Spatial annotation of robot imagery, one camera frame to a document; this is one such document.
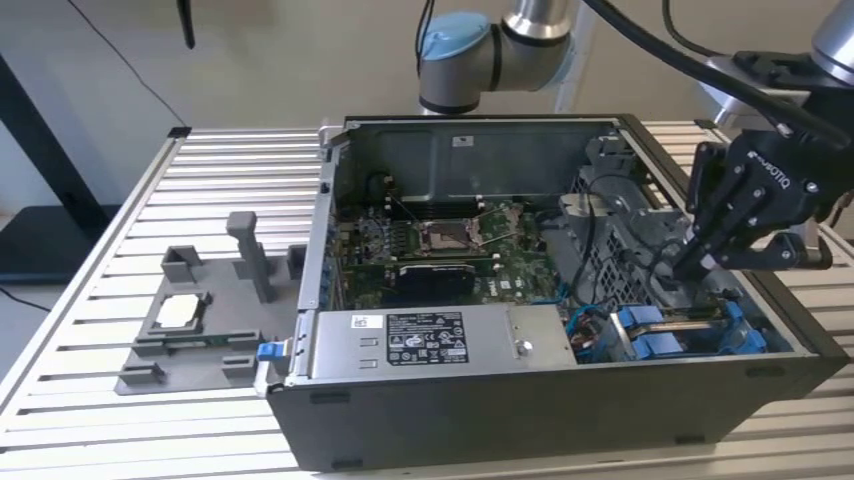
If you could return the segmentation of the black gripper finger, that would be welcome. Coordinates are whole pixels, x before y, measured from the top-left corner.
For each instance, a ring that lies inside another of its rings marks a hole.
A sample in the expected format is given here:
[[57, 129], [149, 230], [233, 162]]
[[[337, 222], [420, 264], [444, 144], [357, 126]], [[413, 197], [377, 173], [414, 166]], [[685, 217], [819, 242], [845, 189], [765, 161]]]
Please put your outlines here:
[[725, 152], [725, 145], [715, 142], [700, 143], [695, 150], [685, 200], [692, 220], [685, 230], [685, 244], [673, 257], [676, 280], [697, 280], [707, 275], [708, 268], [701, 266], [701, 259], [713, 255], [725, 242], [719, 204], [719, 184], [727, 175]]
[[817, 245], [809, 247], [792, 232], [775, 233], [763, 247], [729, 243], [700, 257], [700, 266], [705, 270], [827, 270], [831, 265], [832, 253], [825, 241], [817, 239]]

